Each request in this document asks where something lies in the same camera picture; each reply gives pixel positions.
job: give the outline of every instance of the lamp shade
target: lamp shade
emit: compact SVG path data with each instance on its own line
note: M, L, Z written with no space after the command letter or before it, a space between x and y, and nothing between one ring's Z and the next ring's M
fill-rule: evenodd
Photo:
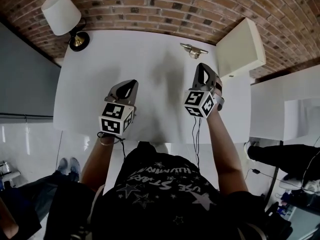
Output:
M81 12L71 0L46 0L41 10L56 36L68 33L81 19Z

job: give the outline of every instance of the lamp base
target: lamp base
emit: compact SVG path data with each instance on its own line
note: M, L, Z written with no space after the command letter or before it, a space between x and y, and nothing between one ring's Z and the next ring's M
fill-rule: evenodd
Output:
M69 45L71 50L80 52L88 46L90 37L86 32L79 32L75 36L71 37Z

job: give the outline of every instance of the tile floor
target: tile floor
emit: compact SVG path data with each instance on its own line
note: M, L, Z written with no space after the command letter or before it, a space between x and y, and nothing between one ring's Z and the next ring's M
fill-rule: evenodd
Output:
M55 171L57 154L58 162L61 158L76 157L81 167L84 166L97 139L96 136L75 134L53 128L52 123L17 123L0 125L0 160L10 162L21 172L24 182L32 182L45 177ZM128 154L137 146L136 141L124 141L125 153ZM196 163L193 144L166 144L169 154L179 155L192 163ZM243 143L236 144L240 156L244 176L249 191L254 195L266 193L269 189L271 178L262 174L255 175L250 168L258 169L262 173L272 176L274 167L247 159L243 151ZM215 168L210 144L200 145L200 172L215 188L218 186L217 171ZM108 172L106 190L114 186L117 175L123 163L123 151L120 143L114 146ZM40 230L34 239L43 239L46 219L42 221Z

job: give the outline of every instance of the white table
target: white table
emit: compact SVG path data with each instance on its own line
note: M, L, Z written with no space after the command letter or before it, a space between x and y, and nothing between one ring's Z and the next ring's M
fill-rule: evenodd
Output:
M187 38L124 30L89 31L90 44L79 52L66 51L55 97L54 127L94 135L100 131L104 99L115 84L136 79L136 117L124 137L132 141L193 143L194 118L183 107L185 90L196 67L205 63L217 72L215 46ZM192 59L180 46L191 44L209 51ZM222 119L235 143L249 139L250 77L223 83ZM210 143L203 121L200 143Z

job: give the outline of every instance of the black pants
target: black pants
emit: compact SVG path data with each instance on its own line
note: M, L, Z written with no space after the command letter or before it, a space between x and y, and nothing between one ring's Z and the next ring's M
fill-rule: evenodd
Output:
M70 172L68 175L64 175L56 170L52 175L23 185L18 189L22 196L32 203L41 222L50 210L57 187L66 182L77 181L79 181L77 173Z
M255 161L279 167L282 171L302 180L311 159L320 151L319 147L307 145L279 145L279 146L251 146L248 156ZM320 179L320 153L313 159L304 178L309 180Z

